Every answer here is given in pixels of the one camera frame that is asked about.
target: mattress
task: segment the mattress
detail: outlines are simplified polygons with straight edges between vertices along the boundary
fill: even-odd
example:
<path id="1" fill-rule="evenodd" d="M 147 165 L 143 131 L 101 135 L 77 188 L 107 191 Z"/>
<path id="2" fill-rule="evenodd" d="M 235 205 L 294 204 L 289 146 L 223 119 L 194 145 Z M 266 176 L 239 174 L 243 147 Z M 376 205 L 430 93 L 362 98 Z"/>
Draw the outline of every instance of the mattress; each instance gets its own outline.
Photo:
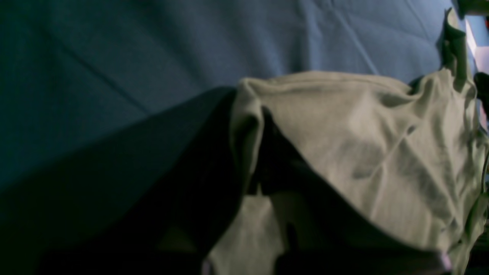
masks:
<path id="1" fill-rule="evenodd" d="M 0 247 L 10 257 L 0 266 L 22 274 L 46 249 L 88 239 L 122 216 L 173 165 L 226 87 L 308 70 L 412 83 L 441 68 L 453 3 L 2 6 L 0 234 L 9 238 Z"/>

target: dark fabric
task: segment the dark fabric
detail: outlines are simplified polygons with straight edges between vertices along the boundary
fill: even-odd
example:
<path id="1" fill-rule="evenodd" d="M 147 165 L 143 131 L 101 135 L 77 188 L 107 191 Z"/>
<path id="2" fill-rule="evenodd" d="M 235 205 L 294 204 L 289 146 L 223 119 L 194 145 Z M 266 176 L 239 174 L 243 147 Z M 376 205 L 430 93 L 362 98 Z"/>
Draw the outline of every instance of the dark fabric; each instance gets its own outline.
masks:
<path id="1" fill-rule="evenodd" d="M 0 0 L 0 272 L 119 219 L 195 137 L 216 87 L 306 70 L 409 83 L 439 69 L 451 5 Z"/>

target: bed sheet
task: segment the bed sheet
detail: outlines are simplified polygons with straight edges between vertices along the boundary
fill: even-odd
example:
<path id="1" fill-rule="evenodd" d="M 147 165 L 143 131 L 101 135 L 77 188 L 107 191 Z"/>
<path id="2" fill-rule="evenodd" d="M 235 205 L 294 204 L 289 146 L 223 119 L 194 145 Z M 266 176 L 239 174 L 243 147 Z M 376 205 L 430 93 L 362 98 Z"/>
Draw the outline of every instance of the bed sheet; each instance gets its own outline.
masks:
<path id="1" fill-rule="evenodd" d="M 0 266 L 21 269 L 29 265 L 12 259 L 87 239 L 127 211 L 172 166 L 222 87 L 307 70 L 411 83 L 441 67 L 453 3 L 2 5 L 0 233 L 10 237 L 0 247 L 11 257 Z"/>

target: blue bed sheet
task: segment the blue bed sheet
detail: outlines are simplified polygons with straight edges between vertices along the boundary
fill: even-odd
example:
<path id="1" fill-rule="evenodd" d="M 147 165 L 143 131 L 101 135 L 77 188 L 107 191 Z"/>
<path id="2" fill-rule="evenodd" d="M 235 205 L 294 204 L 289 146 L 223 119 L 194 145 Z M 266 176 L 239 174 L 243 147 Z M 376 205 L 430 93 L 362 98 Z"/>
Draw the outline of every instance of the blue bed sheet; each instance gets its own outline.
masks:
<path id="1" fill-rule="evenodd" d="M 47 248 L 87 239 L 123 215 L 223 97 L 216 88 L 307 70 L 411 83 L 441 67 L 445 10 L 453 5 L 24 0 L 4 6 L 0 247 L 10 256 L 0 266 L 29 270 L 21 262 L 35 263 Z"/>

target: bed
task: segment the bed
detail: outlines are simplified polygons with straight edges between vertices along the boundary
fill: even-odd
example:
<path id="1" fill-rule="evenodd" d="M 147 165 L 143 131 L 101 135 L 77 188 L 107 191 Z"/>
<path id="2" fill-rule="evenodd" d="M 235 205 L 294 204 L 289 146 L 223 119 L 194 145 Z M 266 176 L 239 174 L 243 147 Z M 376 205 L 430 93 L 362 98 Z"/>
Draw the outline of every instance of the bed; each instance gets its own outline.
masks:
<path id="1" fill-rule="evenodd" d="M 438 70 L 454 2 L 3 1 L 0 266 L 122 216 L 243 77 Z"/>

